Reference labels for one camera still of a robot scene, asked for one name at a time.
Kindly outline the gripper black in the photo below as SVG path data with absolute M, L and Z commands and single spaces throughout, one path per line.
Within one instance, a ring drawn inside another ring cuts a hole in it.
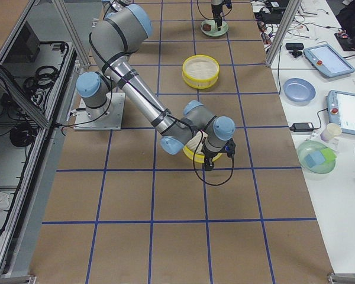
M 202 153 L 204 154 L 204 162 L 202 164 L 202 168 L 205 171 L 212 171 L 215 167 L 214 161 L 219 159 L 221 157 L 221 153 L 214 153 L 212 151 L 209 151 L 206 148 L 202 149 Z
M 223 5 L 224 5 L 223 0 L 211 0 L 212 17 L 213 19 L 215 19 L 215 25 L 218 31 L 221 30 L 221 26 L 222 26 L 221 14 L 223 12 L 223 8 L 222 8 Z

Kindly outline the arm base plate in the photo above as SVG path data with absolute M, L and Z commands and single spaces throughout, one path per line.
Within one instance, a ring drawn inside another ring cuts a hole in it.
M 120 131 L 125 105 L 125 93 L 108 92 L 106 104 L 97 109 L 86 107 L 80 99 L 79 108 L 83 111 L 76 113 L 74 130 L 76 131 Z

